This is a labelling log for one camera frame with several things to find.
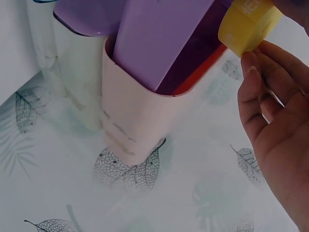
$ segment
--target leaf print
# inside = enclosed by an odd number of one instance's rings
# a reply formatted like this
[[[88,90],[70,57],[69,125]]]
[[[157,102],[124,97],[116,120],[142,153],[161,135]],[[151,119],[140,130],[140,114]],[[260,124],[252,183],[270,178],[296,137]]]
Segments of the leaf print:
[[[253,183],[258,189],[264,189],[266,181],[256,161],[254,151],[249,148],[243,148],[240,151],[236,151],[232,145],[231,148],[237,154],[238,166],[246,174],[251,183]]]
[[[16,122],[20,133],[27,133],[45,112],[50,92],[45,87],[31,87],[15,94]]]
[[[251,219],[242,220],[237,226],[230,229],[229,232],[253,232],[254,231],[254,221]]]
[[[52,219],[43,221],[40,224],[34,224],[28,220],[24,220],[24,222],[35,226],[38,232],[78,232],[71,221]]]
[[[38,232],[83,232],[77,223],[72,206],[67,205],[67,210],[72,221],[52,219],[43,221],[40,224],[34,224],[28,220],[24,220],[24,222],[35,226]]]
[[[0,165],[3,171],[12,175],[16,164],[30,178],[27,166],[38,167],[33,161],[31,149],[34,147],[33,139],[20,133],[16,123],[16,114],[13,95],[0,108]]]
[[[223,65],[222,70],[234,80],[243,79],[238,59],[228,59],[226,63]]]
[[[212,80],[204,93],[205,99],[211,105],[224,105],[232,99],[232,80],[224,73],[220,74]]]
[[[108,147],[105,148],[96,161],[94,178],[110,188],[150,192],[155,185],[160,167],[158,150],[165,141],[157,145],[144,163],[135,166],[124,164]]]

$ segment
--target tablecloth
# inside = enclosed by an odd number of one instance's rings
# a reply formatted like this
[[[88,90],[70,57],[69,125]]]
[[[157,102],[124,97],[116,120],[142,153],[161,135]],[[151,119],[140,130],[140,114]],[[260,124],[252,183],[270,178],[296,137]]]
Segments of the tablecloth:
[[[138,166],[116,158],[35,76],[0,108],[0,230],[297,232],[241,126],[239,59],[228,51],[216,70]]]

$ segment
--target monstera leaf print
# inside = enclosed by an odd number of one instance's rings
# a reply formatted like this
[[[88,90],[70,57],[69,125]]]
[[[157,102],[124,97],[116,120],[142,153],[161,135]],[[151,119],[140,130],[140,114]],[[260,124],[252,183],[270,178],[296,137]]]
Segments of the monstera leaf print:
[[[94,178],[111,188],[140,193],[151,191],[160,167],[159,148],[165,141],[160,142],[144,163],[135,166],[124,164],[108,147],[105,148],[95,164]]]
[[[264,189],[266,181],[256,161],[254,151],[249,148],[243,148],[240,151],[235,150],[233,147],[232,149],[237,154],[238,166],[246,174],[251,183],[258,189]]]

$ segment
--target fingernail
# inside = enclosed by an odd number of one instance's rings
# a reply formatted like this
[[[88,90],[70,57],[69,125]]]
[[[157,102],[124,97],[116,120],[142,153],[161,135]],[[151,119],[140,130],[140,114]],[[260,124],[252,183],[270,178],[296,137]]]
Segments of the fingernail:
[[[248,70],[247,70],[247,73],[246,73],[246,75],[245,75],[245,77],[247,77],[250,73],[251,73],[251,71],[257,71],[257,68],[255,67],[255,66],[251,66]]]

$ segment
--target yellow bottle cap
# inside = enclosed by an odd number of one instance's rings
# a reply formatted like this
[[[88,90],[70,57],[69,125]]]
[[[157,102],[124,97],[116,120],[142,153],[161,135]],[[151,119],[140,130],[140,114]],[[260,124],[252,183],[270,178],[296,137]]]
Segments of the yellow bottle cap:
[[[219,40],[241,57],[256,49],[281,17],[271,0],[234,0],[221,22]]]

